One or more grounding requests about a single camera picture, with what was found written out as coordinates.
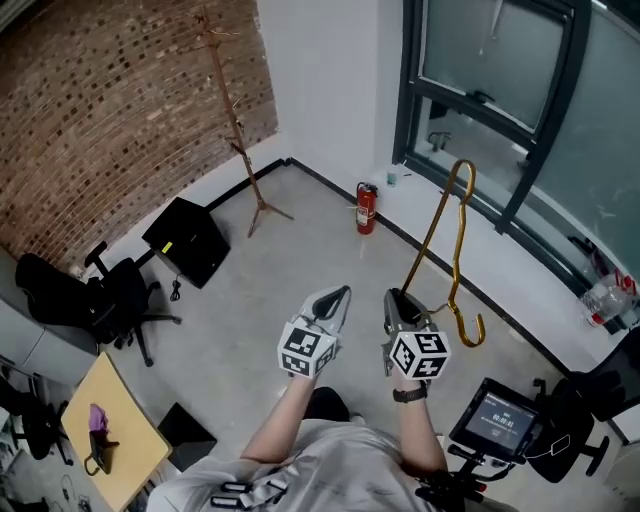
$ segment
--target brick wall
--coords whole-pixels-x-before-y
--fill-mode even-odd
[[[0,244],[63,270],[234,156],[191,0],[40,3],[0,34]],[[277,119],[253,0],[210,0],[251,146]]]

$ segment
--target plastic bottle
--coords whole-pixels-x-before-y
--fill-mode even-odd
[[[613,274],[601,278],[580,300],[587,308],[587,321],[596,327],[622,313],[635,296],[635,281],[616,269]]]

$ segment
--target wooden table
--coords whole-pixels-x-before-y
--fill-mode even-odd
[[[149,422],[125,387],[109,356],[102,353],[93,364],[62,416],[62,425],[82,463],[91,453],[89,407],[100,406],[107,414],[111,472],[88,476],[116,512],[121,512],[140,492],[171,446]],[[95,463],[89,461],[89,468]]]

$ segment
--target gold metal hook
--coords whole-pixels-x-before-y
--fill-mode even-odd
[[[429,243],[431,243],[431,239],[433,238],[433,234],[438,227],[438,222],[440,222],[440,217],[442,216],[442,212],[444,211],[444,206],[447,203],[447,199],[449,199],[449,195],[451,194],[451,190],[455,185],[456,176],[458,175],[458,171],[463,164],[466,164],[469,168],[469,180],[467,181],[467,190],[465,191],[464,197],[460,200],[460,206],[458,208],[458,237],[456,239],[456,248],[453,252],[453,283],[451,284],[451,290],[449,291],[449,297],[447,298],[447,303],[439,306],[434,311],[427,311],[427,313],[437,313],[441,311],[445,305],[449,307],[453,315],[456,317],[456,323],[458,324],[458,334],[460,336],[460,341],[462,341],[463,345],[467,347],[477,347],[482,344],[485,340],[485,329],[484,329],[484,321],[482,320],[482,315],[476,315],[476,323],[478,326],[478,341],[472,341],[469,336],[467,336],[467,332],[464,327],[464,318],[462,317],[462,313],[458,305],[456,304],[456,293],[458,291],[458,286],[460,286],[460,251],[462,250],[462,242],[464,241],[464,231],[467,226],[467,213],[466,213],[466,205],[471,200],[473,196],[473,188],[476,181],[476,166],[473,162],[469,160],[458,160],[451,169],[451,174],[449,175],[449,181],[447,181],[447,186],[445,187],[442,198],[440,199],[440,204],[438,204],[438,208],[436,210],[435,215],[433,216],[433,220],[431,221],[431,226],[429,226],[429,231],[427,231],[427,236],[422,243],[422,247],[420,248],[420,252],[413,262],[413,266],[407,275],[407,279],[402,286],[402,290],[400,292],[403,295],[413,277],[418,270],[418,266],[427,253],[427,249],[429,248]]]

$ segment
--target watch strap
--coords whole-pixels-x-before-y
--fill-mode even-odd
[[[418,389],[413,389],[411,391],[393,390],[393,399],[396,402],[403,404],[414,402],[415,400],[421,400],[423,398],[427,398],[427,385],[422,380],[420,381],[420,387]]]

